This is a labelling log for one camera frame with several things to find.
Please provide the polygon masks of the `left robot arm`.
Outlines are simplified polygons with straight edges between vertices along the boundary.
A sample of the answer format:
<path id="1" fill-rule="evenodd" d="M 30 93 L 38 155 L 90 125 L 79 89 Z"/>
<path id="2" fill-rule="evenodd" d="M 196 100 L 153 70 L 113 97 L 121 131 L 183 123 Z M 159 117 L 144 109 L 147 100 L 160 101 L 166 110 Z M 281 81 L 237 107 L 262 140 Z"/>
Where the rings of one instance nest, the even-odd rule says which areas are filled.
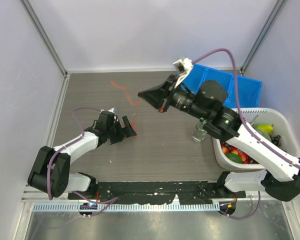
<path id="1" fill-rule="evenodd" d="M 119 120 L 114 112 L 103 110 L 92 126 L 85 128 L 74 139 L 55 147 L 41 147 L 27 183 L 30 187 L 46 193 L 50 200 L 69 192 L 79 193 L 90 200 L 98 191 L 96 178 L 82 172 L 72 174 L 71 164 L 106 142 L 113 145 L 135 136 L 137 133 L 127 116 Z"/>

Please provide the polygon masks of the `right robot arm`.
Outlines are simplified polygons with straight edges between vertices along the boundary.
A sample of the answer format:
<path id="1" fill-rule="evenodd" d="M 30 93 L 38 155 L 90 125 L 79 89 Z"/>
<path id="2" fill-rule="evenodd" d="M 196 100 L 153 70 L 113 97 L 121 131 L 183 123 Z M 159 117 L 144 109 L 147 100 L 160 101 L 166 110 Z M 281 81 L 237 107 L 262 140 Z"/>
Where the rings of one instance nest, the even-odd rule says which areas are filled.
<path id="1" fill-rule="evenodd" d="M 250 172 L 224 171 L 217 180 L 216 193 L 223 198 L 240 191 L 266 192 L 288 202 L 300 194 L 300 158 L 292 156 L 259 134 L 240 109 L 224 106 L 228 93 L 215 80 L 201 84 L 194 94 L 178 86 L 174 75 L 162 84 L 140 91 L 138 97 L 161 113 L 176 108 L 202 121 L 211 137 L 242 150 L 263 166 Z"/>

